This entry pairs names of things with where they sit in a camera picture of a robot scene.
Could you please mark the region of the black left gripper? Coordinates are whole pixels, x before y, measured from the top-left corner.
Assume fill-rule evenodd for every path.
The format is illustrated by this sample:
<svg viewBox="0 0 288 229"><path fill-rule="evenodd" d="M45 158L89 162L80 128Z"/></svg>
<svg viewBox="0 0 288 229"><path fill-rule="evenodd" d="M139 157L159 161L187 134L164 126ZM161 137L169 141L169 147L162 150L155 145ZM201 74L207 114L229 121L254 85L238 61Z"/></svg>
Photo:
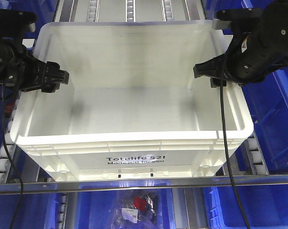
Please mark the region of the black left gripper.
<svg viewBox="0 0 288 229"><path fill-rule="evenodd" d="M0 9L0 86L5 89L54 93L69 82L58 63L37 60L22 44L24 34L35 31L36 20L30 11Z"/></svg>

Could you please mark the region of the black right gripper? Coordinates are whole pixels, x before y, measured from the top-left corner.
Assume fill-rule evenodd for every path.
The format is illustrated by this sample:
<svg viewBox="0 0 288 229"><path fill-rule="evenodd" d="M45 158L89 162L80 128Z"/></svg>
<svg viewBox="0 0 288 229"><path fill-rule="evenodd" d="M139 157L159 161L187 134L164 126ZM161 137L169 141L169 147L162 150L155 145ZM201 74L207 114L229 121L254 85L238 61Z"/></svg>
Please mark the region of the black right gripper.
<svg viewBox="0 0 288 229"><path fill-rule="evenodd" d="M288 66L288 0L275 0L264 9L219 10L215 18L230 22L233 39L226 53L195 64L195 79L210 77L211 88L221 81L223 87L226 81L245 85Z"/></svg>

